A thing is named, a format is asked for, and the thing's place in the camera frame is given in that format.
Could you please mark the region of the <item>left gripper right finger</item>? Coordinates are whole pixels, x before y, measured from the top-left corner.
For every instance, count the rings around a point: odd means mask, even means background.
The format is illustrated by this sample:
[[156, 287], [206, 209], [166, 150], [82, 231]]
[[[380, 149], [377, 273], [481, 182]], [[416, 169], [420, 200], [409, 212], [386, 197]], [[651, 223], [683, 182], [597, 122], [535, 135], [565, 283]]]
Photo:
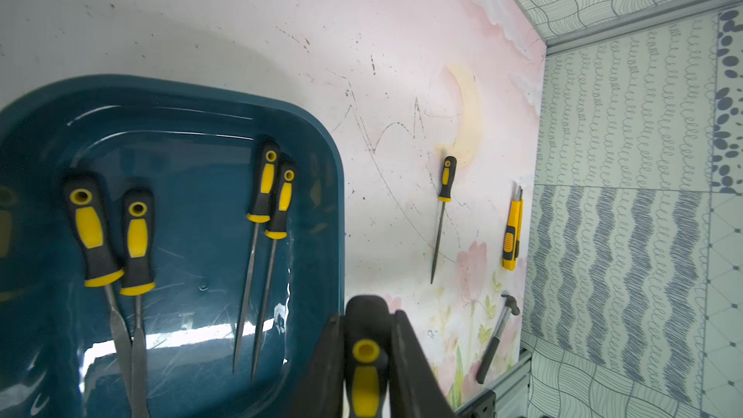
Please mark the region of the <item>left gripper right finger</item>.
[[392, 417], [455, 417], [404, 311], [392, 315]]

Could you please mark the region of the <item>teal plastic storage box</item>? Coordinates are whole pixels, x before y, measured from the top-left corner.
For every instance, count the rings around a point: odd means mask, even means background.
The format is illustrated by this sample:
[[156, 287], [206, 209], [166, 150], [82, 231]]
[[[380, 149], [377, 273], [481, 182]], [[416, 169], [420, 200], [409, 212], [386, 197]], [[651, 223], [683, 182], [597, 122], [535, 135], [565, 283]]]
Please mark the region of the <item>teal plastic storage box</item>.
[[[255, 321], [271, 242], [259, 230], [240, 360], [236, 323], [249, 261], [255, 161], [266, 141], [296, 168], [278, 242], [257, 376]], [[114, 255], [123, 197], [154, 195], [143, 298], [147, 404], [154, 417], [281, 417], [323, 325], [342, 307], [344, 174], [309, 112], [273, 99], [125, 75], [39, 88], [1, 112], [1, 413], [127, 417], [130, 407], [100, 288], [63, 197], [64, 179], [101, 187]]]

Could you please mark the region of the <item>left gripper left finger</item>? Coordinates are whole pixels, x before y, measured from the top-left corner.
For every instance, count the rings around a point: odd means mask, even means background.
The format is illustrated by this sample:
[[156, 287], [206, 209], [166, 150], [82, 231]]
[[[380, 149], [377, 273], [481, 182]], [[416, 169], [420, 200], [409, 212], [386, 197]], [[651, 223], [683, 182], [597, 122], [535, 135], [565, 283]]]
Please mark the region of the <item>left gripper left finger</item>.
[[336, 313], [325, 323], [307, 370], [292, 392], [284, 417], [341, 417], [344, 403], [346, 327]]

